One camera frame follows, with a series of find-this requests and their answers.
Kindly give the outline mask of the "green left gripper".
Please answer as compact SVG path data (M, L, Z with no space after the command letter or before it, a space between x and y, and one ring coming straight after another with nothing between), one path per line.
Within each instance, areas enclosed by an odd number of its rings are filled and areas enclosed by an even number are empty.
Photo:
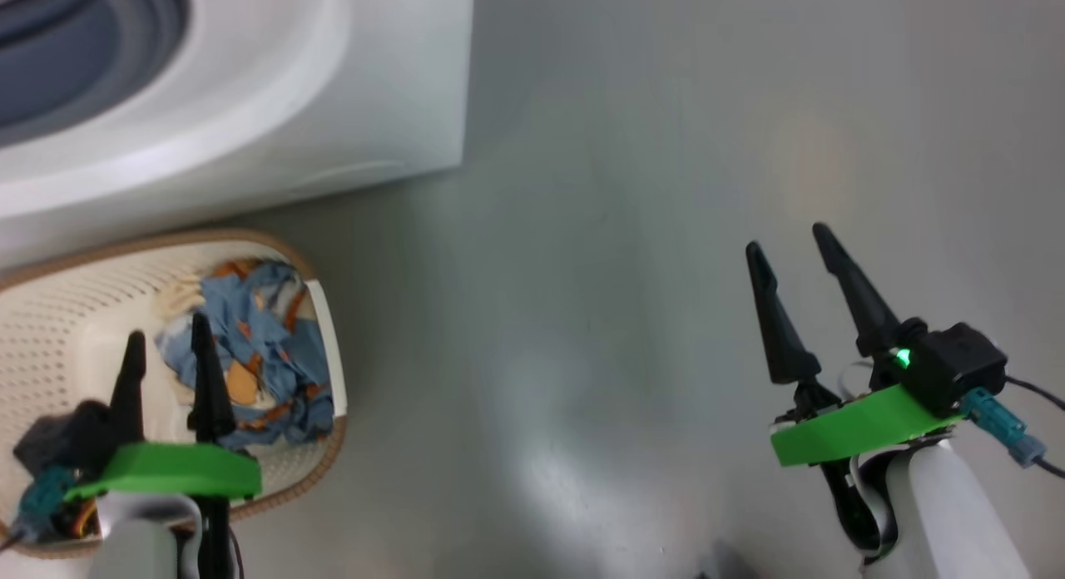
M215 337L202 313L191 317L191 352L196 359L196 384L187 426L197 443L144 442L141 383L147 371L147 345L145 334L133 330L111 390L111 434L122 447L111 457L99 479L68 489L66 501L96 498L104 492L179 494L229 501L261 494L259 463L216 446L235 431L236 421Z

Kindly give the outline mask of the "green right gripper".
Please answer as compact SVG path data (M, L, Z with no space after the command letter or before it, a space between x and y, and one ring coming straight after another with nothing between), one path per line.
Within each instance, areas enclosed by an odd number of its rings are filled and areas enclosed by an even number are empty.
M828 272L840 284L857 332L855 343L859 354L870 358L876 352L890 351L900 325L894 311L828 224L814 224L812 234ZM923 439L962 420L955 411L944 418L930 413L900 385L842 401L836 393L814 381L822 371L819 360L806 350L796 333L794 324L780 301L777 278L760 243L748 243L746 264L770 382L798 383L791 415L777 421L770 431L779 465L849 460Z

